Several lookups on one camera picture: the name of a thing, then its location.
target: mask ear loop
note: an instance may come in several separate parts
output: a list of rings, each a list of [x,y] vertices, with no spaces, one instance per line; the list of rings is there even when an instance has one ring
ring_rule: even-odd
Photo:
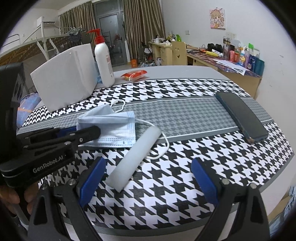
[[[152,123],[150,123],[149,121],[146,121],[146,120],[139,120],[139,119],[137,119],[137,121],[147,123],[147,124],[149,124],[149,125],[151,125],[151,126],[155,126],[155,125],[153,125]],[[159,155],[156,156],[156,157],[146,156],[147,159],[150,159],[150,160],[157,160],[157,159],[161,158],[164,154],[166,154],[166,153],[168,152],[168,150],[169,150],[169,148],[170,148],[170,143],[169,143],[169,141],[168,141],[168,139],[167,139],[167,137],[166,137],[166,135],[164,134],[163,131],[161,132],[161,134],[163,135],[163,137],[164,137],[164,139],[165,139],[165,141],[166,141],[166,144],[167,144],[165,150],[162,151],[162,152],[160,152]]]
[[[111,108],[113,107],[114,104],[116,104],[116,103],[118,103],[118,102],[123,103],[123,106],[122,106],[122,108],[121,108],[120,110],[115,111],[115,113],[119,113],[119,112],[123,111],[123,109],[124,109],[124,107],[125,107],[125,105],[126,105],[126,102],[125,102],[124,100],[115,100],[115,101],[110,105]],[[137,119],[137,121],[144,122],[144,123],[149,124],[149,125],[151,125],[151,126],[155,126],[155,125],[153,125],[152,123],[150,123],[149,121],[146,121],[146,120],[139,120],[139,119]],[[169,143],[169,141],[168,141],[168,139],[167,139],[167,137],[166,137],[166,135],[164,134],[163,131],[161,132],[161,134],[163,135],[163,137],[164,137],[164,139],[165,139],[165,141],[166,141],[166,144],[167,144],[165,150],[162,151],[162,152],[161,152],[158,156],[156,156],[156,157],[146,156],[147,159],[150,159],[150,160],[157,160],[157,159],[161,158],[164,154],[166,154],[166,153],[168,152],[168,150],[169,150],[169,148],[170,148],[170,143]]]
[[[121,108],[120,110],[115,111],[115,113],[119,113],[119,112],[123,111],[123,109],[124,109],[124,107],[125,107],[125,105],[126,105],[126,102],[125,102],[124,100],[115,100],[115,101],[110,105],[111,108],[113,107],[114,104],[116,104],[116,103],[118,103],[118,102],[123,103],[123,106],[122,106],[122,108]]]

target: pink poster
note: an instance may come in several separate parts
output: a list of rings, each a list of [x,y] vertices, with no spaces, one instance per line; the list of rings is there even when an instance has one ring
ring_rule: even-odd
[[[210,9],[211,28],[225,29],[225,10],[223,8]]]

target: orange bag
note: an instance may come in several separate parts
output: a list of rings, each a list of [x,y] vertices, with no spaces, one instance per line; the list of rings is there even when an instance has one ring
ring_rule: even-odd
[[[128,81],[137,81],[138,79],[141,79],[147,74],[147,71],[145,70],[136,70],[131,71],[126,74],[123,74],[121,77],[123,77],[125,80]]]

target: bottle label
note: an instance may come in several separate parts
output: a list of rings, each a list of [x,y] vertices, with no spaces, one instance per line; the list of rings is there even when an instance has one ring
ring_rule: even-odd
[[[109,73],[113,75],[113,69],[112,69],[112,63],[111,63],[111,58],[110,55],[106,55],[107,58],[107,62],[108,62],[108,69],[109,69]]]

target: white wall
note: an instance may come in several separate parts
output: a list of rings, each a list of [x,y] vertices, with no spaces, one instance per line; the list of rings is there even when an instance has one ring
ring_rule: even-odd
[[[209,9],[216,7],[225,9],[226,30],[210,29]],[[166,34],[173,31],[188,44],[197,47],[222,44],[223,36],[229,31],[260,50],[265,71],[257,101],[296,151],[296,50],[272,13],[258,0],[162,0],[162,10]],[[185,35],[185,30],[190,30],[190,35]]]
[[[30,9],[16,24],[14,29],[11,31],[9,36],[13,34],[19,34],[20,35],[20,41],[23,43],[37,28],[37,19],[41,16],[45,17],[45,20],[48,21],[56,21],[56,26],[59,27],[59,19],[58,19],[58,11],[54,9],[44,9],[44,8],[32,8]],[[58,28],[53,28],[53,27],[46,27],[45,30],[45,35],[46,36],[53,36],[53,35],[59,35],[59,30]],[[6,43],[9,43],[18,37],[12,37],[8,39]],[[38,30],[37,32],[37,38],[41,38],[41,30]],[[3,53],[17,45],[19,45],[19,41],[11,43],[7,46],[5,46],[3,49],[1,49],[0,53]]]

